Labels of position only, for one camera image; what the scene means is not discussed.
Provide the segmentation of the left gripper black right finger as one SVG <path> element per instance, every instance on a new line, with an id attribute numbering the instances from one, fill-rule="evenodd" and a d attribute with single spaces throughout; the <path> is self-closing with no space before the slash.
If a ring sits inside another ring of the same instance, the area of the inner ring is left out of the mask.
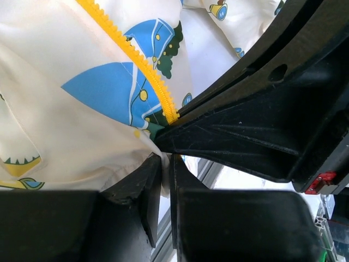
<path id="1" fill-rule="evenodd" d="M 318 261 L 320 237 L 295 192 L 211 189 L 199 261 Z"/>

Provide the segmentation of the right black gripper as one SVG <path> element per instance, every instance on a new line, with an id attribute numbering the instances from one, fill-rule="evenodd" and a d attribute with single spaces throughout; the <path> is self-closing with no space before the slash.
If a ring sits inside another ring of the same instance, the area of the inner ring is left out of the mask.
<path id="1" fill-rule="evenodd" d="M 348 27 L 291 69 L 288 82 L 304 92 L 292 121 L 305 143 L 292 185 L 305 194 L 339 194 L 348 184 Z"/>

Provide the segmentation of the aluminium front rail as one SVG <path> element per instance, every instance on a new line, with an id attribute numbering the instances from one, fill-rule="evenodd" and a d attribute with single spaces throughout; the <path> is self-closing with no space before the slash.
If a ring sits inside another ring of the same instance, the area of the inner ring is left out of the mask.
<path id="1" fill-rule="evenodd" d="M 160 208 L 167 208 L 158 227 L 158 240 L 151 252 L 151 261 L 199 261 L 200 238 L 205 236 L 208 222 L 200 222 L 204 205 L 208 202 L 211 189 L 222 170 L 222 165 L 206 159 L 199 159 L 197 174 L 194 175 L 181 156 L 170 160 L 171 196 L 168 204 L 160 202 Z"/>

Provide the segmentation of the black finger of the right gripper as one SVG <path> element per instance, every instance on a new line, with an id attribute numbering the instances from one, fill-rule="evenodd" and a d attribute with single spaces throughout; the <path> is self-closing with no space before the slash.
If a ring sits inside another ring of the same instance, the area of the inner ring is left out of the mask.
<path id="1" fill-rule="evenodd" d="M 155 143 L 168 153 L 288 182 L 337 98 L 335 81 L 293 83 L 173 127 Z"/>
<path id="2" fill-rule="evenodd" d="M 295 47 L 301 38 L 316 36 L 325 22 L 341 28 L 348 24 L 348 1 L 287 1 L 279 15 L 246 55 L 192 102 L 180 109 L 181 116 L 204 114 L 248 97 L 267 81 L 262 73 L 286 47 Z"/>

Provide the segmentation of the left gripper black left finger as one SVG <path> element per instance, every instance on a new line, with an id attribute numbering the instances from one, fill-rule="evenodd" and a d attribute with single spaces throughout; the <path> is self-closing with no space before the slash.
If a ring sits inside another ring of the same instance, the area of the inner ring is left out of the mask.
<path id="1" fill-rule="evenodd" d="M 157 241 L 161 160 L 103 192 L 1 191 L 1 261 L 150 261 Z"/>

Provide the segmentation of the yellow cream printed kids jacket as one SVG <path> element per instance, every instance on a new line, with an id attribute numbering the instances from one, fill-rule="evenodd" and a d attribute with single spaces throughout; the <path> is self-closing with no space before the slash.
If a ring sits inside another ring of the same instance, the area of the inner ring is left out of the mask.
<path id="1" fill-rule="evenodd" d="M 151 154 L 219 65 L 283 1 L 1 1 L 1 190 L 105 190 Z"/>

